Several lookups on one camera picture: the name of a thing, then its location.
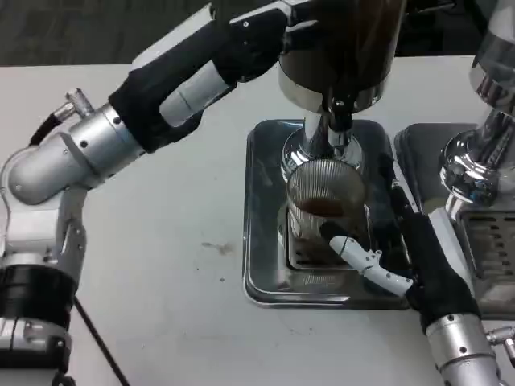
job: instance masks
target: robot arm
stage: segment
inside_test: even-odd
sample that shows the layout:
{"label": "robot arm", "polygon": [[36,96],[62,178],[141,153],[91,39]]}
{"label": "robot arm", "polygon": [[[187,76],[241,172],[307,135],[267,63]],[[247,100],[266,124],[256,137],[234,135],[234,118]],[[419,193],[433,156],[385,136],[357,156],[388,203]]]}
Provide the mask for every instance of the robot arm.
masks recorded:
{"label": "robot arm", "polygon": [[[206,6],[138,56],[109,103],[94,109],[72,90],[31,145],[10,157],[0,174],[0,368],[67,371],[87,192],[189,135],[238,82],[304,47],[309,39],[297,37],[316,26],[310,6],[280,1],[233,20]],[[74,114],[79,123],[49,135]]]}

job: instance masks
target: black cable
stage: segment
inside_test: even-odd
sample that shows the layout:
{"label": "black cable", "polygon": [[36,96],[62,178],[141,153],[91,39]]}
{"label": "black cable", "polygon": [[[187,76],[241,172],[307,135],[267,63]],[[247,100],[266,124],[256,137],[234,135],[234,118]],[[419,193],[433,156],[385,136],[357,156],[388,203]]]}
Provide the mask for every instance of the black cable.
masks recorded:
{"label": "black cable", "polygon": [[124,376],[120,367],[117,365],[113,355],[111,354],[111,351],[109,351],[109,348],[105,345],[104,339],[102,339],[102,337],[98,333],[97,328],[95,328],[95,326],[93,325],[91,318],[88,316],[88,313],[86,312],[82,304],[80,304],[77,296],[74,297],[74,302],[77,311],[79,311],[80,317],[82,318],[82,320],[84,320],[86,327],[88,327],[89,333],[93,336],[93,339],[95,339],[95,343],[97,344],[98,348],[100,348],[100,351],[104,355],[105,360],[107,360],[108,365],[113,370],[114,375],[118,378],[122,386],[130,386],[129,381],[127,380],[126,376]]}
{"label": "black cable", "polygon": [[43,142],[48,134],[52,132],[54,128],[59,126],[62,122],[57,119],[54,113],[50,114],[47,119],[41,124],[41,126],[35,131],[34,135],[29,142],[30,146],[38,146]]}

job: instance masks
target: black padding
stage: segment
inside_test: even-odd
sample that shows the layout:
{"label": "black padding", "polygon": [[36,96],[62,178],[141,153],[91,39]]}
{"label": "black padding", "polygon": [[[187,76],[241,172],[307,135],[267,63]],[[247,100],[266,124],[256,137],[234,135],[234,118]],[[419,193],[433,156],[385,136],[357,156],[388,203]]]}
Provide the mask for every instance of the black padding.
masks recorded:
{"label": "black padding", "polygon": [[109,97],[110,104],[147,153],[177,142],[191,132],[173,130],[161,116],[159,107],[228,41],[227,26],[211,22],[146,66],[131,71]]}
{"label": "black padding", "polygon": [[405,216],[400,229],[417,278],[406,298],[420,312],[422,329],[449,314],[480,316],[467,284],[449,265],[429,217]]}
{"label": "black padding", "polygon": [[69,347],[59,345],[59,339],[50,339],[46,351],[0,349],[0,368],[56,369],[68,371]]}
{"label": "black padding", "polygon": [[35,265],[0,270],[0,318],[32,318],[68,329],[75,282],[64,273]]}

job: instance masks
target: brown liquid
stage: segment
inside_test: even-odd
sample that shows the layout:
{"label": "brown liquid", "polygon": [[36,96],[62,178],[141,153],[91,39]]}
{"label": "brown liquid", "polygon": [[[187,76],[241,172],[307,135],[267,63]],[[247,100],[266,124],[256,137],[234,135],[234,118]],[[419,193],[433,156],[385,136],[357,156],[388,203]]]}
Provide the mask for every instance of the brown liquid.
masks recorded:
{"label": "brown liquid", "polygon": [[345,214],[342,203],[335,199],[307,199],[301,202],[299,209],[319,217],[343,217]]}
{"label": "brown liquid", "polygon": [[406,0],[315,0],[312,11],[324,31],[317,47],[280,59],[296,84],[341,101],[388,75]]}

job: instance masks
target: coffee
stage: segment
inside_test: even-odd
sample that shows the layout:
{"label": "coffee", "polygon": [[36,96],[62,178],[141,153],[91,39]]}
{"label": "coffee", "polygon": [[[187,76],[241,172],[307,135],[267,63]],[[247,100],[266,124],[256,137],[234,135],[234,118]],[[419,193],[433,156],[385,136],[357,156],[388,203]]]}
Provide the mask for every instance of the coffee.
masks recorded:
{"label": "coffee", "polygon": [[306,199],[301,202],[299,209],[318,217],[334,218],[345,215],[343,204],[335,199]]}

